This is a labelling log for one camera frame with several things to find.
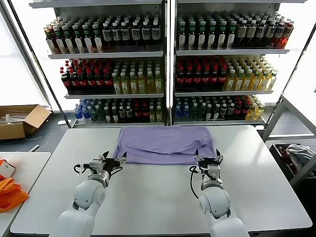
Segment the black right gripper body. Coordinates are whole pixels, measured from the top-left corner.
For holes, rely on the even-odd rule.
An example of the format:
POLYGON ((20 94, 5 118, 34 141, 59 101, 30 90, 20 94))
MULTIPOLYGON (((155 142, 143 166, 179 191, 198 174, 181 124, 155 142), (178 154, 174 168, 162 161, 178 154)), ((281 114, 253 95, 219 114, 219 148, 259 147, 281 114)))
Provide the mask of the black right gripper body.
POLYGON ((215 158, 206 158, 198 161, 198 167, 201 173, 217 172, 220 170, 221 162, 215 158))

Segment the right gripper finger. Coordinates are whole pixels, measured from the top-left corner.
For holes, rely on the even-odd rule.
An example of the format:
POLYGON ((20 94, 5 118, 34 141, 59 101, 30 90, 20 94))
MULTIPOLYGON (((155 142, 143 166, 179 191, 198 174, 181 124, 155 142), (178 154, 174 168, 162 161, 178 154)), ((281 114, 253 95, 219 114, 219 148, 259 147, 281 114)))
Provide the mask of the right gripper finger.
POLYGON ((218 164, 220 164, 223 161, 224 157, 221 155, 220 151, 216 149, 216 158, 214 161, 218 164))
POLYGON ((202 158, 199 155, 198 149, 196 149, 195 153, 194 153, 194 159, 196 161, 197 164, 200 164, 202 161, 204 161, 204 158, 202 158))

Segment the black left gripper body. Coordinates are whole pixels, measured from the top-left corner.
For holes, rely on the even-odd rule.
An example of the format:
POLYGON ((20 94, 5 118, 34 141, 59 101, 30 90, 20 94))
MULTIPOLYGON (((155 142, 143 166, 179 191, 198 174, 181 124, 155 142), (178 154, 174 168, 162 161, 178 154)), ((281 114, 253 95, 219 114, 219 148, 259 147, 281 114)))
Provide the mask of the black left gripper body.
POLYGON ((109 176, 112 176, 119 171, 121 171, 123 167, 121 167, 121 164, 116 159, 105 159, 105 163, 103 165, 103 170, 107 171, 109 176))

